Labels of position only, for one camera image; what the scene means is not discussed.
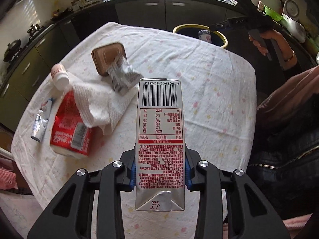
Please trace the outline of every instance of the gas stove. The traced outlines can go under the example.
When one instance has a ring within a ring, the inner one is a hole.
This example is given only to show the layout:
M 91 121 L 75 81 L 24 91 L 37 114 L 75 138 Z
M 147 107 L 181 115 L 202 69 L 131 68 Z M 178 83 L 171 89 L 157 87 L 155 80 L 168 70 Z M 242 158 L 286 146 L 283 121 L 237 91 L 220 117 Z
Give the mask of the gas stove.
M 45 30 L 45 27 L 40 27 L 39 24 L 36 24 L 35 26 L 32 24 L 30 27 L 31 28 L 27 31 L 27 33 L 29 34 L 29 42 L 26 44 L 26 46 L 30 45 L 31 42 L 34 41 L 36 37 Z
M 32 24 L 31 28 L 27 31 L 29 34 L 29 41 L 26 43 L 26 45 L 22 48 L 19 48 L 18 51 L 15 52 L 15 54 L 12 56 L 11 60 L 9 61 L 9 66 L 7 68 L 7 72 L 10 71 L 12 66 L 17 62 L 18 58 L 22 55 L 22 53 L 26 50 L 26 48 L 39 36 L 43 31 L 45 30 L 45 27 L 40 27 L 39 24 L 36 24 L 35 26 Z

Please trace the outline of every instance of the hand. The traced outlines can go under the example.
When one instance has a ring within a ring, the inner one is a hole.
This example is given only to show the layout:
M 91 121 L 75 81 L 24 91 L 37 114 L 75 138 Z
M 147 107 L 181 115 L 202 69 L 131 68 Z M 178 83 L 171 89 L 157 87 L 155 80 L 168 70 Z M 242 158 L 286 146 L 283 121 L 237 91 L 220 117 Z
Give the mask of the hand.
M 277 41 L 278 46 L 279 46 L 279 48 L 281 50 L 281 53 L 282 53 L 282 56 L 283 56 L 284 60 L 288 60 L 288 59 L 290 59 L 292 57 L 293 51 L 292 51 L 290 45 L 288 44 L 288 42 L 285 40 L 285 38 L 278 31 L 275 31 L 274 29 L 268 30 L 268 31 L 266 31 L 264 33 L 261 33 L 260 36 L 263 39 L 271 39 L 271 38 L 273 38 L 275 41 Z M 266 56 L 266 54 L 268 53 L 267 48 L 262 47 L 260 45 L 260 43 L 257 40 L 254 40 L 251 36 L 249 36 L 249 39 L 258 48 L 260 53 L 262 55 Z M 297 63 L 297 57 L 296 57 L 296 55 L 294 55 L 294 57 L 291 60 L 286 62 L 284 70 L 292 68 L 296 63 Z

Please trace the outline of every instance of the pink cloth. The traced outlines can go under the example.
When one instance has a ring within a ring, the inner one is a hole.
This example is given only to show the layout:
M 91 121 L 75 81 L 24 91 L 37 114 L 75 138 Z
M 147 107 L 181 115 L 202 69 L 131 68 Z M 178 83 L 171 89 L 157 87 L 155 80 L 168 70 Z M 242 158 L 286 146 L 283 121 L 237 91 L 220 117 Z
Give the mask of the pink cloth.
M 293 239 L 299 231 L 305 226 L 312 214 L 295 217 L 291 219 L 284 220 L 283 223 L 289 230 L 290 237 Z M 228 239 L 228 224 L 223 226 L 223 239 Z
M 18 189 L 11 160 L 0 158 L 0 190 Z

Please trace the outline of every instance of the barcode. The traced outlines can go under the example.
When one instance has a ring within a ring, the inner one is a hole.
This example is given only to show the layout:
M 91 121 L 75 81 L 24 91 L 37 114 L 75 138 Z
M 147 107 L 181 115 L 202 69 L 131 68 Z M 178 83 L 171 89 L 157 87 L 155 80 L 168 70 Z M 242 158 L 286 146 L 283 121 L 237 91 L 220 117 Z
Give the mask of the barcode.
M 87 134 L 87 127 L 83 123 L 77 123 L 75 127 L 73 138 L 71 141 L 71 147 L 82 151 L 84 138 Z
M 175 84 L 143 84 L 142 106 L 177 107 Z

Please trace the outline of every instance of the yellow bin rim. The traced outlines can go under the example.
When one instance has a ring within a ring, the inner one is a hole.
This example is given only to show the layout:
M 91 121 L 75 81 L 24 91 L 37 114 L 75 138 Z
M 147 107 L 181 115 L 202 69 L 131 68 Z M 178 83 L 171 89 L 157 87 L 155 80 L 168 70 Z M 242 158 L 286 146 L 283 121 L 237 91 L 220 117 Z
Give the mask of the yellow bin rim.
M 219 31 L 210 31 L 209 27 L 204 26 L 204 25 L 199 25 L 199 24 L 183 24 L 183 25 L 179 25 L 179 26 L 174 28 L 173 33 L 176 34 L 179 30 L 181 30 L 183 28 L 200 28 L 200 29 L 208 30 L 209 32 L 212 32 L 212 33 L 216 34 L 217 36 L 219 36 L 221 38 L 221 40 L 224 42 L 224 45 L 222 45 L 221 48 L 226 48 L 228 46 L 228 40 L 223 34 L 221 34 Z

